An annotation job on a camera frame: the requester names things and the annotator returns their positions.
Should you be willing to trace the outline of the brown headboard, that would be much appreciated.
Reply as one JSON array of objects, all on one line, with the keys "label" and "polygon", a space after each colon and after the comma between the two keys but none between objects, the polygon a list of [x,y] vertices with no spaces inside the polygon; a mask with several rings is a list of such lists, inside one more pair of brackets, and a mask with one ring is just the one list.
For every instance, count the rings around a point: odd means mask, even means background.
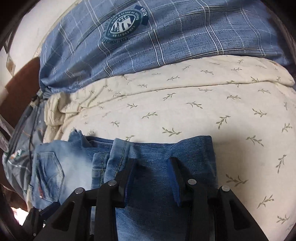
[{"label": "brown headboard", "polygon": [[1,123],[15,128],[25,108],[39,90],[40,58],[30,60],[1,90]]}]

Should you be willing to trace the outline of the blue denim jeans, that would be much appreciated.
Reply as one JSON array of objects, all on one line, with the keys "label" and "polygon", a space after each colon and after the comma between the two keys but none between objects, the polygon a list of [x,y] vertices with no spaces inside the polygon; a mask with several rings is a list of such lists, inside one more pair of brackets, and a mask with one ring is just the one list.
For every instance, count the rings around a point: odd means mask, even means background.
[{"label": "blue denim jeans", "polygon": [[187,218],[171,184],[171,158],[178,160],[184,178],[216,187],[210,136],[171,144],[133,143],[74,130],[67,141],[35,148],[27,201],[44,209],[65,202],[76,188],[97,189],[127,171],[125,207],[116,210],[119,240],[184,240]]}]

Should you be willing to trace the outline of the cream leaf-print quilt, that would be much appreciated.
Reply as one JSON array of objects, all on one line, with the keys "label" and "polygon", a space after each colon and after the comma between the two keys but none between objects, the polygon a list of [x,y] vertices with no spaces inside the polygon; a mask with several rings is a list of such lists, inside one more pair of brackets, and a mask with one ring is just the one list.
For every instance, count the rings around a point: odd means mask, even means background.
[{"label": "cream leaf-print quilt", "polygon": [[211,136],[229,185],[269,240],[295,225],[295,90],[273,61],[194,59],[94,82],[50,97],[44,142],[88,136],[175,143]]}]

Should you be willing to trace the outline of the small wall poster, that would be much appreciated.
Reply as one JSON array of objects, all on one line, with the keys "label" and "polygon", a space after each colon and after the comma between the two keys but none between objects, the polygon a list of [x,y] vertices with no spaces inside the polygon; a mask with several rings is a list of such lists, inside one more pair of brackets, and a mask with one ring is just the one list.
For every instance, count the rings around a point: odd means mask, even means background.
[{"label": "small wall poster", "polygon": [[15,63],[13,62],[11,56],[8,54],[6,59],[6,68],[11,76],[14,76],[15,73]]}]

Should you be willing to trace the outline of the grey hanging cloth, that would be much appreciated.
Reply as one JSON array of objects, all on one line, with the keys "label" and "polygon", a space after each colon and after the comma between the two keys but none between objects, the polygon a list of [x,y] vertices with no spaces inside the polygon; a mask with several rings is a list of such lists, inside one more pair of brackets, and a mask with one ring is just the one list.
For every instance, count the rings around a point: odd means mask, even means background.
[{"label": "grey hanging cloth", "polygon": [[14,128],[1,116],[1,149],[4,152],[9,150],[9,140],[14,132]]}]

